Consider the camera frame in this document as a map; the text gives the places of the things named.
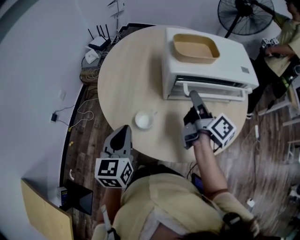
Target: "power adapter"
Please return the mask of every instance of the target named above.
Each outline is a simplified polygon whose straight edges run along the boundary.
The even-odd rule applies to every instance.
[[[53,113],[53,114],[52,114],[52,117],[51,117],[51,121],[52,121],[52,122],[56,122],[56,119],[57,119],[57,114],[56,114],[56,113]]]

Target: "black pants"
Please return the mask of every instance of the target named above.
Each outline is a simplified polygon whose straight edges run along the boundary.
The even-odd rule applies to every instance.
[[[266,64],[264,57],[260,54],[257,59],[251,60],[256,76],[258,78],[259,87],[254,89],[248,95],[248,113],[252,113],[261,99],[265,88],[272,82],[276,82],[279,77]]]
[[[143,168],[138,169],[134,174],[133,177],[128,184],[128,187],[136,180],[147,177],[150,175],[156,175],[160,173],[170,173],[170,174],[175,174],[178,176],[183,177],[180,173],[172,170],[171,168],[166,167],[165,165],[155,165],[155,166],[146,166]]]

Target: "white wall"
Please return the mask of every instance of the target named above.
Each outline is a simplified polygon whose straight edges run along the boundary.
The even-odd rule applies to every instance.
[[[9,240],[44,238],[28,222],[20,181],[54,199],[67,126],[50,117],[77,100],[87,27],[96,34],[96,24],[107,23],[113,34],[116,20],[105,10],[100,0],[39,0],[0,43],[0,232]],[[60,119],[69,122],[71,114],[66,109]]]
[[[126,0],[130,23],[177,25],[225,36],[226,30],[218,20],[219,0]],[[290,16],[285,1],[273,0],[276,11]],[[241,42],[250,56],[258,53],[262,38],[276,37],[280,29],[272,23],[265,31],[251,36],[232,34],[230,39]]]

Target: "sneaker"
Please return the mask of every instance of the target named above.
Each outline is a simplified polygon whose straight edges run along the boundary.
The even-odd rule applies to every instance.
[[[252,113],[247,113],[246,119],[250,120],[253,117],[253,112]]]

